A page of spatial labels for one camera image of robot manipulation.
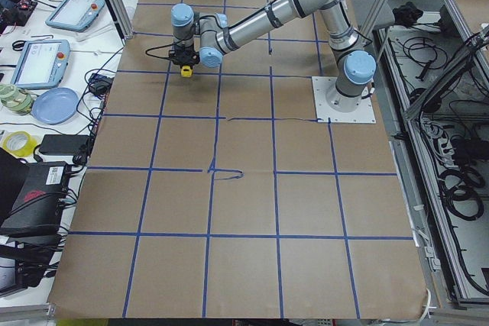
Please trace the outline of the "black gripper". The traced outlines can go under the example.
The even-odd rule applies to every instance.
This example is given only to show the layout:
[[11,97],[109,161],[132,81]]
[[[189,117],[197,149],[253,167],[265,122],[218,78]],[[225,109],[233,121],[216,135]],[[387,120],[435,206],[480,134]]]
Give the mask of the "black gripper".
[[200,63],[199,53],[195,51],[194,46],[175,45],[168,53],[169,60],[176,66],[193,67]]

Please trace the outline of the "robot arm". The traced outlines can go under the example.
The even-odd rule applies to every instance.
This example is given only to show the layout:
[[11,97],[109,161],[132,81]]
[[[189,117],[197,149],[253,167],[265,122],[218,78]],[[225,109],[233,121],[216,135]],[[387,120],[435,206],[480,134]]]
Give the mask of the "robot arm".
[[222,14],[201,15],[185,3],[176,4],[171,9],[173,43],[167,60],[183,73],[198,63],[217,68],[224,55],[315,12],[325,23],[338,67],[338,77],[326,92],[326,101],[336,111],[353,112],[377,64],[360,45],[361,34],[349,21],[342,0],[272,0],[233,25]]

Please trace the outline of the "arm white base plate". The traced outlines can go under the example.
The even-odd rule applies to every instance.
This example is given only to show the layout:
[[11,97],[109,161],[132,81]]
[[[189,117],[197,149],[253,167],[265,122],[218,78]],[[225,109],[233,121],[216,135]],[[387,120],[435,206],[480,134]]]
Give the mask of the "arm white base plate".
[[375,124],[376,119],[368,87],[361,95],[345,97],[336,87],[334,76],[313,76],[316,119],[322,123]]

